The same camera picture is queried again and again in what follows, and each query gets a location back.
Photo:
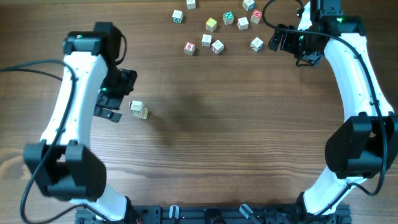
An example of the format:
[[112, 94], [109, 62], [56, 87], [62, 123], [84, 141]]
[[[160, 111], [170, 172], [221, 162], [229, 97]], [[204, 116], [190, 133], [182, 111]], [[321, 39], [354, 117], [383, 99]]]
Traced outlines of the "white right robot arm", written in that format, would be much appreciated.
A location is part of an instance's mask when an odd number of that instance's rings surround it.
[[355, 188], [377, 177], [377, 195], [397, 155], [397, 115], [384, 97], [371, 65], [366, 31], [357, 16], [345, 16], [339, 1], [310, 1], [297, 10], [298, 26], [274, 27], [273, 51], [296, 58], [299, 67], [329, 62], [343, 102], [344, 123], [327, 140], [326, 167], [300, 195], [304, 217], [314, 221], [336, 211]]

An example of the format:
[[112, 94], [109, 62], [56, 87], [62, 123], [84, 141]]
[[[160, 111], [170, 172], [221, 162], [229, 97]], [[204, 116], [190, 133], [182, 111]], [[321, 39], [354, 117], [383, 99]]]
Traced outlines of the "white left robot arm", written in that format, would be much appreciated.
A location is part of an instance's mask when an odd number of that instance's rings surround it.
[[84, 207], [100, 223], [138, 223], [130, 199], [112, 187], [105, 165], [90, 150], [94, 117], [114, 123], [134, 89], [137, 73], [120, 69], [125, 37], [111, 22], [89, 32], [74, 31], [63, 43], [63, 80], [52, 117], [37, 144], [23, 158], [42, 195]]

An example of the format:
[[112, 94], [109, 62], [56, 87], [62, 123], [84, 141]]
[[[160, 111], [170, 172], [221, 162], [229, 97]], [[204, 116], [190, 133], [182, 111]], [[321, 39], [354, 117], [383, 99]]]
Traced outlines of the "green Z letter block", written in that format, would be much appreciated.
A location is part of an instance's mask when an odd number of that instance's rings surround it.
[[129, 107], [133, 114], [142, 114], [144, 112], [144, 104], [141, 101], [131, 101]]

